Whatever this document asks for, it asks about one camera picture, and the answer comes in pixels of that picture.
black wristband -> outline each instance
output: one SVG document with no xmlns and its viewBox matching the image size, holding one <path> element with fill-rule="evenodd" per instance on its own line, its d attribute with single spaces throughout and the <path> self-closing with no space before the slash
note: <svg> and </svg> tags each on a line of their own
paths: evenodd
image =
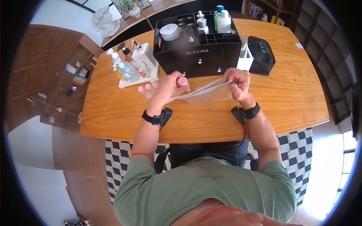
<svg viewBox="0 0 362 226">
<path fill-rule="evenodd" d="M 161 122 L 161 115 L 154 115 L 153 117 L 147 115 L 146 110 L 142 114 L 142 118 L 152 125 L 159 125 Z"/>
<path fill-rule="evenodd" d="M 241 108 L 241 114 L 243 116 L 243 118 L 245 119 L 253 119 L 256 117 L 256 115 L 259 113 L 260 111 L 260 106 L 258 105 L 258 103 L 256 103 L 255 107 L 249 108 L 249 109 L 243 109 Z"/>
</svg>

white jar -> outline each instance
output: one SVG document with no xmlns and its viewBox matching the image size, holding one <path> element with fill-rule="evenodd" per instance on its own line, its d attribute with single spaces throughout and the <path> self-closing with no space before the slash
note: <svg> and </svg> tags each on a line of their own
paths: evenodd
<svg viewBox="0 0 362 226">
<path fill-rule="evenodd" d="M 167 24 L 161 27 L 160 34 L 165 41 L 172 41 L 180 36 L 180 31 L 177 24 Z"/>
</svg>

white tray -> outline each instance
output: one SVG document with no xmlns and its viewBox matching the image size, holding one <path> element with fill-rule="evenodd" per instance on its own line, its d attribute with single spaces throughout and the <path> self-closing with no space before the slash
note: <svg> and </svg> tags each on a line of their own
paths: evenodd
<svg viewBox="0 0 362 226">
<path fill-rule="evenodd" d="M 151 71 L 151 76 L 149 78 L 143 78 L 142 76 L 140 76 L 139 79 L 134 82 L 131 82 L 129 80 L 128 81 L 120 80 L 118 87 L 122 89 L 127 86 L 137 85 L 137 84 L 144 83 L 144 82 L 150 82 L 151 80 L 158 81 L 160 64 L 157 61 L 156 61 L 156 63 L 157 63 L 156 68 Z"/>
</svg>

bookshelf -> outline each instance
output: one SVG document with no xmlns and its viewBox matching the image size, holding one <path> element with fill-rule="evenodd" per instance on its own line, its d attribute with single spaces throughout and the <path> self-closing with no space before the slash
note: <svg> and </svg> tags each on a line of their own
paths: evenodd
<svg viewBox="0 0 362 226">
<path fill-rule="evenodd" d="M 306 50 L 334 124 L 350 116 L 356 75 L 349 45 L 333 19 L 312 0 L 296 1 L 289 28 Z"/>
<path fill-rule="evenodd" d="M 286 23 L 284 26 L 289 26 L 289 21 L 294 11 L 294 0 L 279 0 L 278 5 L 273 0 L 244 0 L 244 14 L 253 17 L 249 14 L 249 3 L 255 3 L 262 7 L 264 10 L 263 12 L 268 15 L 268 22 L 271 21 L 272 16 L 275 16 L 274 23 L 276 24 L 278 18 L 282 14 L 281 19 Z"/>
</svg>

white holder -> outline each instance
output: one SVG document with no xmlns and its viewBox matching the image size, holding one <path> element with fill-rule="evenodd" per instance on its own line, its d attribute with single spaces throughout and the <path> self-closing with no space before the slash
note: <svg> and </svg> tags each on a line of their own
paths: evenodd
<svg viewBox="0 0 362 226">
<path fill-rule="evenodd" d="M 160 71 L 160 64 L 156 61 L 155 69 L 148 71 L 148 74 L 151 75 L 150 77 L 143 78 L 142 76 L 140 76 L 139 79 L 134 82 L 131 82 L 129 80 L 128 81 L 120 80 L 118 87 L 122 89 L 127 86 L 137 85 L 137 84 L 144 83 L 144 82 L 150 82 L 151 80 L 158 81 L 159 71 Z"/>
<path fill-rule="evenodd" d="M 241 43 L 242 45 L 241 45 L 240 55 L 236 68 L 240 70 L 249 71 L 251 64 L 253 63 L 254 57 L 249 50 L 248 40 L 246 39 L 244 34 L 241 37 Z"/>
</svg>

